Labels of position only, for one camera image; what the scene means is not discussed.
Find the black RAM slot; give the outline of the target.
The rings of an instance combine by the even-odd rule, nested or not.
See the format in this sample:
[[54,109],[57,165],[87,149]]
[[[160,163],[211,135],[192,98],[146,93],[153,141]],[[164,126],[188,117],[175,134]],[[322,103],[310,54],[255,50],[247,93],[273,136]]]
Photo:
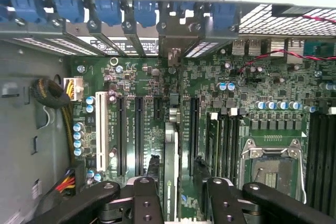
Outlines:
[[228,172],[227,176],[231,179],[232,171],[231,171],[231,164],[232,164],[232,144],[233,144],[233,117],[231,114],[228,116],[229,118],[229,131],[228,131]]
[[227,147],[227,128],[228,121],[227,115],[222,115],[222,125],[221,125],[221,176],[226,176],[226,147]]
[[306,188],[307,188],[307,205],[313,206],[313,172],[314,172],[314,128],[316,126],[315,123],[315,114],[310,114],[310,124],[309,124],[309,145],[308,145],[308,152],[307,152],[307,175],[306,175]]
[[236,184],[237,181],[237,161],[238,161],[238,149],[239,149],[239,116],[233,118],[233,164],[232,164],[232,175],[233,182]]
[[325,147],[324,147],[324,173],[323,173],[323,198],[322,198],[322,210],[325,214],[328,213],[328,198],[329,198],[329,158],[328,158],[328,149],[329,149],[329,116],[325,117],[325,136],[323,138]]
[[336,115],[333,119],[333,136],[332,136],[332,176],[331,176],[331,201],[330,201],[330,215],[336,218]]
[[323,161],[323,122],[324,119],[321,115],[318,117],[318,137],[317,137],[317,168],[316,168],[316,188],[314,195],[314,206],[317,210],[321,210],[321,176],[322,176],[322,161]]

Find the CPU socket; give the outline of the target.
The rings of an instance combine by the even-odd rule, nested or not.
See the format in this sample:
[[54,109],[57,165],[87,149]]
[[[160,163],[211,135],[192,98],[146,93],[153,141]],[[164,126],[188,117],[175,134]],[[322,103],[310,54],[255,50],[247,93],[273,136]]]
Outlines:
[[262,183],[303,203],[307,202],[303,150],[297,137],[248,137],[243,140],[236,185]]

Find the long black expansion slot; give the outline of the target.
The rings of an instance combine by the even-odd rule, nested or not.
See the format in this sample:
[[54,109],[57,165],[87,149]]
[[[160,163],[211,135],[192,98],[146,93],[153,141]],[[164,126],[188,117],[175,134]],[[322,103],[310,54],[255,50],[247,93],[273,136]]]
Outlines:
[[142,97],[135,97],[135,175],[143,174],[143,141],[144,141],[144,102]]
[[199,123],[199,98],[190,99],[190,157],[189,175],[193,176],[194,161],[198,155],[198,123]]
[[117,98],[117,175],[127,171],[126,108],[124,97]]

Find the metal locking lever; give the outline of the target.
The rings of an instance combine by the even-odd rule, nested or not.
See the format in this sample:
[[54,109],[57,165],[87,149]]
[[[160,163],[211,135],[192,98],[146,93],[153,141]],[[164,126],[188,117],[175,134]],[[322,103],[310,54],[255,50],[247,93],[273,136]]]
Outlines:
[[305,177],[303,169],[303,154],[302,151],[299,151],[299,168],[300,168],[300,182],[301,182],[301,191],[302,191],[302,202],[303,204],[307,203],[307,192],[305,189]]

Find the white expansion slot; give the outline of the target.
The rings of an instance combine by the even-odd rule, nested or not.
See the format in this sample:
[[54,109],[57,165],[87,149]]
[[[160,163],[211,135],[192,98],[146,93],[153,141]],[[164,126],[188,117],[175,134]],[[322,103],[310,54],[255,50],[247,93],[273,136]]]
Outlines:
[[108,168],[108,96],[107,92],[96,92],[96,158],[97,171]]

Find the short black expansion slot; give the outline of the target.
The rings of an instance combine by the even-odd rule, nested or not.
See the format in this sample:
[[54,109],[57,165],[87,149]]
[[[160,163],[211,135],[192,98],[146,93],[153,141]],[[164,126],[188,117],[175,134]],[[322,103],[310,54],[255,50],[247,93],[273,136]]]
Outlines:
[[154,119],[161,120],[162,119],[162,98],[161,97],[154,97]]

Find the green motherboard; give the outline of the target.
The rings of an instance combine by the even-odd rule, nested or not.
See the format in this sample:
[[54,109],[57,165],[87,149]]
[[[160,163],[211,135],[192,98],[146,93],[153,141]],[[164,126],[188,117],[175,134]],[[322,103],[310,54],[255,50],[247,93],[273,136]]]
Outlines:
[[[135,175],[135,97],[144,102],[143,174],[148,171],[151,156],[160,158],[158,194],[163,208],[163,119],[154,119],[154,97],[163,95],[166,64],[163,58],[94,58],[76,57],[72,63],[74,78],[83,78],[83,100],[73,105],[73,144],[75,157],[81,161],[87,185],[114,180],[121,186]],[[336,115],[336,41],[284,41],[269,48],[265,41],[249,41],[245,50],[222,49],[200,59],[187,60],[188,83],[185,91],[199,98],[198,155],[213,177],[221,172],[222,115],[227,115],[226,176],[228,178],[229,114],[239,116],[239,157],[243,140],[248,137],[297,137],[303,150],[307,175],[310,114],[315,114],[313,206],[316,188],[316,148],[318,117],[329,116],[329,198],[330,215],[333,117]],[[97,171],[96,158],[96,92],[108,96],[108,168]],[[127,171],[117,175],[117,98],[124,97],[126,108]],[[321,212],[323,198],[324,147],[321,176]],[[183,174],[181,218],[178,221],[204,221],[199,208],[200,196],[193,177]],[[233,175],[229,179],[233,185]]]

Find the white power connector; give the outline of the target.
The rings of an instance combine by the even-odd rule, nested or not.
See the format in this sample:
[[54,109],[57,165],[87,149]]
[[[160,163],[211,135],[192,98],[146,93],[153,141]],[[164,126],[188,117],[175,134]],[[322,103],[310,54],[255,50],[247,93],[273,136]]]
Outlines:
[[83,100],[83,78],[64,78],[64,91],[71,101]]

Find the black open PC case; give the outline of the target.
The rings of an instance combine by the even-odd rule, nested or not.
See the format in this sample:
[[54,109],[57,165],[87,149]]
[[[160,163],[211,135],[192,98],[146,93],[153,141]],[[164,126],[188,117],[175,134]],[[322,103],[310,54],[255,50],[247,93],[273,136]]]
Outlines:
[[167,16],[181,24],[204,18],[204,36],[189,59],[224,48],[245,50],[252,40],[269,48],[290,40],[336,41],[336,7],[0,0],[0,224],[26,224],[54,191],[67,200],[97,184],[86,184],[75,157],[75,101],[65,94],[64,78],[74,78],[76,57],[163,58],[157,25]]

